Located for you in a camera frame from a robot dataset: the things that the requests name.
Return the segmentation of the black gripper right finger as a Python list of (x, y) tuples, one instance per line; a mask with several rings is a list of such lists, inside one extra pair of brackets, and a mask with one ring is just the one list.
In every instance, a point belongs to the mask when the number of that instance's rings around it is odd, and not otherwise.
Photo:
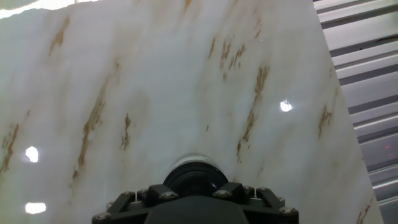
[(299, 212), (266, 187), (254, 188), (228, 182), (213, 193), (213, 198), (228, 202), (238, 210), (232, 212), (244, 223), (297, 224)]

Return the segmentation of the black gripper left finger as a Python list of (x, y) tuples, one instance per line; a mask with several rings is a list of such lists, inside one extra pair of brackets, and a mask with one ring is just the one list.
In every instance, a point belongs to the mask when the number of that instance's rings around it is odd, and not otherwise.
[(178, 193), (165, 185), (151, 185), (137, 192), (126, 191), (109, 204), (105, 212), (92, 217), (92, 224), (144, 223), (157, 205), (179, 199)]

